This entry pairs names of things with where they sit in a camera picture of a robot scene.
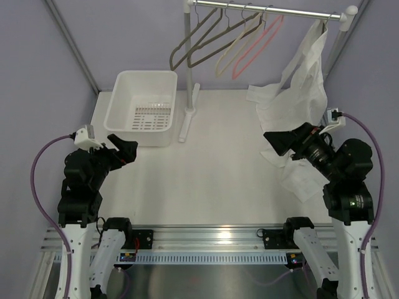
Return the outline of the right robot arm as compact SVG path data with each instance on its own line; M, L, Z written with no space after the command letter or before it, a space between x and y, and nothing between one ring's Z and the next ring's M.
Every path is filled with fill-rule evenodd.
M334 265L308 217L288 218L277 238L301 251L315 278L317 298L376 298L370 230L377 217L365 184L373 168L372 149L355 138L334 149L325 136L310 123L264 133L279 156L293 151L293 160L308 160L328 180L323 200L332 218L339 264Z

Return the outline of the white shirt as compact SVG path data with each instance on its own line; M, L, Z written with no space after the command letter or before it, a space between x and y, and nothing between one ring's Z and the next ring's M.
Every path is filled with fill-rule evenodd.
M282 71L280 82L263 87L249 86L246 99L256 103L263 131L291 131L304 123L320 123L327 108L322 75L322 51L327 35L324 22L316 20L294 58ZM327 181L307 160L291 160L291 151L278 156L270 144L261 154L277 168L281 186L300 202L321 194Z

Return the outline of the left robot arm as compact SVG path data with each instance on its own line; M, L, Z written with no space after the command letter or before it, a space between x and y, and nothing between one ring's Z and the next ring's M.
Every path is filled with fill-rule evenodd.
M126 217L105 221L97 253L92 256L102 203L100 188L109 172L132 163L138 143L108 135L114 148L101 143L96 149L78 149L65 158L59 213L62 260L57 298L106 298L110 274L120 249L136 245Z

